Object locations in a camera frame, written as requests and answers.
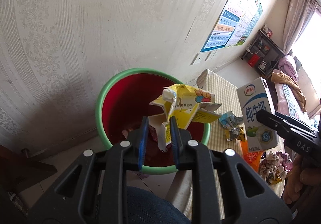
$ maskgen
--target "beige cloth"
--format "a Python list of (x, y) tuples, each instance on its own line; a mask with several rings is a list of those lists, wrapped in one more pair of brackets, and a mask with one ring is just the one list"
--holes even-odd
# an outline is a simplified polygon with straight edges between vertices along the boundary
[[(215, 74), (214, 72), (206, 69), (197, 79), (197, 86), (202, 88), (205, 91), (210, 91), (211, 93), (215, 94), (215, 101), (217, 103), (222, 103), (222, 106), (216, 111), (218, 113), (225, 113), (229, 110), (233, 112), (234, 115), (237, 117), (242, 116), (242, 110), (239, 102), (238, 95), (236, 93), (237, 87), (232, 85), (230, 82), (226, 81), (224, 78), (220, 77), (219, 75)], [(216, 120), (211, 123), (211, 135), (208, 141), (207, 147), (211, 150), (223, 152), (227, 148), (234, 149), (239, 155), (242, 156), (242, 150), (239, 140), (235, 140), (232, 142), (228, 142), (225, 138), (224, 129), (220, 125), (219, 121)], [(280, 138), (277, 147), (268, 150), (267, 152), (277, 152), (282, 151), (284, 152), (284, 144), (283, 139)], [(215, 176), (215, 184), (217, 189), (217, 195), (219, 198), (219, 209), (220, 209), (220, 216), (221, 219), (224, 218), (224, 207), (223, 207), (223, 199), (221, 195), (221, 191), (219, 188), (219, 180), (214, 172)], [(271, 189), (281, 197), (284, 189), (284, 182), (279, 182), (276, 185), (271, 185)], [(183, 213), (188, 217), (191, 218), (192, 216), (192, 188), (191, 192), (186, 204), (186, 207)]]
[(274, 83), (288, 85), (291, 88), (293, 95), (297, 100), (302, 112), (307, 111), (307, 108), (306, 108), (307, 100), (305, 99), (305, 96), (303, 95), (301, 89), (299, 88), (298, 83), (295, 82), (292, 77), (289, 77), (288, 75), (284, 74), (282, 71), (280, 71), (280, 73), (272, 72), (271, 81)]

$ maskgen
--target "wooden furniture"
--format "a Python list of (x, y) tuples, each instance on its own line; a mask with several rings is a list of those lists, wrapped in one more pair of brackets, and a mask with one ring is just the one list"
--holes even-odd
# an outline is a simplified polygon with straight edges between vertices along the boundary
[(258, 61), (253, 68), (263, 78), (269, 78), (273, 69), (277, 68), (279, 59), (285, 56), (283, 51), (262, 30), (258, 31), (241, 58), (248, 62), (254, 55), (257, 56)]
[(19, 193), (56, 172), (53, 165), (32, 161), (0, 145), (0, 185), (6, 191)]

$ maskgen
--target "jeans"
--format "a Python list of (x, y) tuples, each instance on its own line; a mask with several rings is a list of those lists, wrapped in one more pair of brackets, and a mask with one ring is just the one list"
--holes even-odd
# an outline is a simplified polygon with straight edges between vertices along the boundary
[(127, 187), (127, 208), (129, 224), (190, 224), (171, 203), (136, 187)]

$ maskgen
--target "green trash can rim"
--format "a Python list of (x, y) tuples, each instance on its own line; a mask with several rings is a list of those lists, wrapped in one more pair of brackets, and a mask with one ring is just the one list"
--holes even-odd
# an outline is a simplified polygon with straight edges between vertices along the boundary
[[(118, 73), (117, 75), (113, 76), (111, 79), (108, 80), (108, 82), (103, 86), (102, 90), (99, 93), (99, 96), (97, 98), (97, 102), (96, 102), (96, 125), (97, 125), (97, 130), (98, 130), (98, 135), (102, 141), (102, 143), (104, 144), (104, 146), (109, 149), (111, 148), (113, 145), (111, 144), (111, 142), (109, 141), (105, 130), (104, 130), (104, 126), (102, 123), (102, 106), (104, 104), (104, 100), (105, 97), (108, 93), (108, 91), (113, 87), (113, 85), (115, 85), (118, 81), (120, 81), (121, 79), (130, 76), (130, 75), (134, 75), (134, 74), (153, 74), (153, 75), (158, 75), (161, 77), (164, 77), (166, 79), (169, 79), (171, 81), (173, 81), (175, 84), (183, 84), (183, 82), (179, 81), (178, 79), (176, 79), (175, 77), (172, 77), (164, 72), (161, 71), (157, 71), (155, 69), (150, 69), (150, 68), (132, 68), (132, 69), (128, 69), (125, 70), (123, 72)], [(203, 131), (203, 137), (202, 137), (202, 143), (207, 145), (208, 140), (210, 137), (210, 124), (204, 124), (204, 131)], [(176, 166), (175, 165), (171, 165), (171, 166), (165, 166), (165, 167), (152, 167), (152, 166), (142, 166), (142, 173), (146, 173), (146, 174), (168, 174), (168, 173), (173, 173), (177, 171)]]

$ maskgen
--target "orange plastic bag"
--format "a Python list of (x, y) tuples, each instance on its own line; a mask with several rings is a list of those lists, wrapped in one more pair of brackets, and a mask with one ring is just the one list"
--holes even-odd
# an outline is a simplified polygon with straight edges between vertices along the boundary
[(248, 152), (248, 142), (241, 141), (241, 148), (243, 152), (243, 159), (256, 171), (259, 171), (260, 160), (263, 154), (260, 152)]

